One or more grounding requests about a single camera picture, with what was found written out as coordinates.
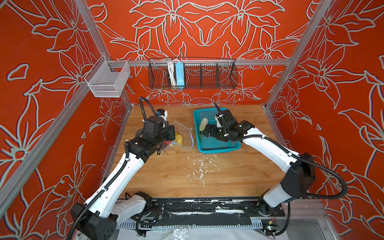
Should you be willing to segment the yellow potato toy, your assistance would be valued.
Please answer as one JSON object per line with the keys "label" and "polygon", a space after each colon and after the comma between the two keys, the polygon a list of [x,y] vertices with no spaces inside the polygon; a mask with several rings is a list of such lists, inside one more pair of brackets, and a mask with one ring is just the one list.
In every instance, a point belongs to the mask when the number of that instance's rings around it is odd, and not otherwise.
{"label": "yellow potato toy", "polygon": [[183,145],[183,142],[184,142],[184,138],[183,136],[179,135],[179,134],[176,134],[175,136],[175,142],[179,145]]}

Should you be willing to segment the clear zip top bag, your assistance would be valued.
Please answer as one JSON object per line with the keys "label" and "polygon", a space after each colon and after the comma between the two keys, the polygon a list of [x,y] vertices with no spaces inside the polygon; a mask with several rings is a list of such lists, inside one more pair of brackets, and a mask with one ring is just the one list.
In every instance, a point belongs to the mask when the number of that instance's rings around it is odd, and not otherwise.
{"label": "clear zip top bag", "polygon": [[195,141],[193,139],[193,128],[188,128],[185,125],[173,122],[172,125],[175,127],[175,134],[183,136],[184,142],[183,145],[179,145],[175,140],[171,142],[165,142],[161,150],[170,151],[170,150],[192,150]]}

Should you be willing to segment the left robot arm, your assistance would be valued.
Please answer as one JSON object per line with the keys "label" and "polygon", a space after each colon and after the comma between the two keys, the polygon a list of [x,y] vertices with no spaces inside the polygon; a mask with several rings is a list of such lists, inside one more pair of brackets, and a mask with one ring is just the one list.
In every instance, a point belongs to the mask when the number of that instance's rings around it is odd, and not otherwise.
{"label": "left robot arm", "polygon": [[167,121],[168,113],[163,109],[152,110],[147,116],[143,103],[149,100],[139,97],[143,115],[143,128],[132,140],[124,143],[125,152],[107,179],[85,203],[75,204],[71,209],[74,223],[67,239],[71,240],[76,231],[91,240],[108,240],[117,226],[128,219],[136,226],[153,226],[159,220],[159,212],[152,208],[152,197],[137,192],[125,202],[117,205],[127,184],[147,160],[176,139],[175,127]]}

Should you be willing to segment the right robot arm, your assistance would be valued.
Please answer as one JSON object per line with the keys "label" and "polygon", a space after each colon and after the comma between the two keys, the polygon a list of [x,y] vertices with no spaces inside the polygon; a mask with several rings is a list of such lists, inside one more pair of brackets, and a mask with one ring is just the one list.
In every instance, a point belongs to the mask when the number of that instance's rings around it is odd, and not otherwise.
{"label": "right robot arm", "polygon": [[[279,184],[264,192],[258,199],[257,210],[265,217],[272,214],[280,204],[288,207],[287,219],[281,230],[264,227],[262,233],[267,237],[282,235],[288,228],[291,219],[291,201],[310,197],[315,199],[340,199],[348,192],[347,183],[335,171],[315,163],[313,156],[308,153],[303,155],[290,150],[275,140],[267,137],[258,128],[248,121],[238,122],[230,110],[221,110],[216,107],[218,113],[215,116],[216,123],[202,122],[200,135],[214,138],[221,142],[244,143],[275,163],[285,176]],[[316,180],[316,169],[320,169],[341,184],[341,190],[333,195],[310,194],[308,189]]]}

